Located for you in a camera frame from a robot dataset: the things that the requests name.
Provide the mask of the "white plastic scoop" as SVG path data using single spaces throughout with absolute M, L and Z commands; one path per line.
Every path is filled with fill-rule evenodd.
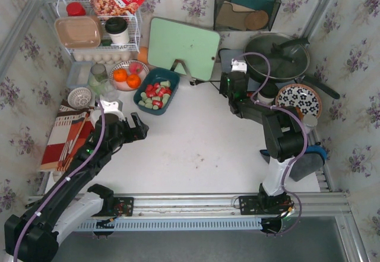
M 96 122 L 101 118 L 102 112 L 100 109 L 95 109 L 90 112 L 90 122 L 93 126 L 93 128 L 96 127 Z

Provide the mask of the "teal storage basket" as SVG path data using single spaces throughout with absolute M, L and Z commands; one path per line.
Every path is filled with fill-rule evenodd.
M 146 87 L 149 84 L 154 86 L 155 83 L 160 83 L 161 81 L 167 81 L 167 80 L 169 80 L 171 83 L 171 86 L 169 88 L 171 89 L 172 94 L 169 95 L 170 99 L 168 100 L 168 102 L 166 104 L 163 104 L 163 107 L 161 109 L 154 111 L 152 109 L 140 106 L 138 104 L 138 102 L 140 100 L 142 100 L 141 93 L 145 92 Z M 179 87 L 179 82 L 180 82 L 180 76 L 177 73 L 170 71 L 170 70 L 167 70 L 167 69 L 164 69 L 164 68 L 155 68 L 148 73 L 146 78 L 142 81 L 142 84 L 139 86 L 139 88 L 135 92 L 134 98 L 133 98 L 134 103 L 144 112 L 150 113 L 152 115 L 157 115 L 157 116 L 162 115 L 166 112 L 166 110 L 169 107 L 172 99 L 174 98 L 174 95 L 175 95 L 175 93 Z M 159 88 L 155 89 L 157 95 L 158 95 L 158 92 L 161 88 L 167 88 L 167 87 L 160 85 Z M 152 103 L 153 102 L 153 100 L 151 98 L 147 98 L 146 100 L 142 100 L 142 101 L 144 101 L 145 103 Z

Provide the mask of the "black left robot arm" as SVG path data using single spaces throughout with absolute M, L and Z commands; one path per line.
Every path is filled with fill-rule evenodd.
M 68 169 L 22 216 L 4 224 L 5 250 L 14 261 L 52 261 L 63 240 L 83 221 L 113 204 L 113 191 L 95 184 L 77 202 L 74 198 L 118 148 L 146 138 L 149 127 L 132 113 L 134 127 L 112 113 L 102 114 L 94 131 L 77 150 Z

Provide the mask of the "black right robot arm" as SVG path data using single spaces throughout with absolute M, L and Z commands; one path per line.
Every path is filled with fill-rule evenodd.
M 232 114 L 263 127 L 265 149 L 261 154 L 269 158 L 269 167 L 254 202 L 263 213 L 279 214 L 292 205 L 285 190 L 286 179 L 295 158 L 307 148 L 307 136 L 295 108 L 262 103 L 250 96 L 247 88 L 248 76 L 244 72 L 221 74 L 219 93 L 228 98 Z

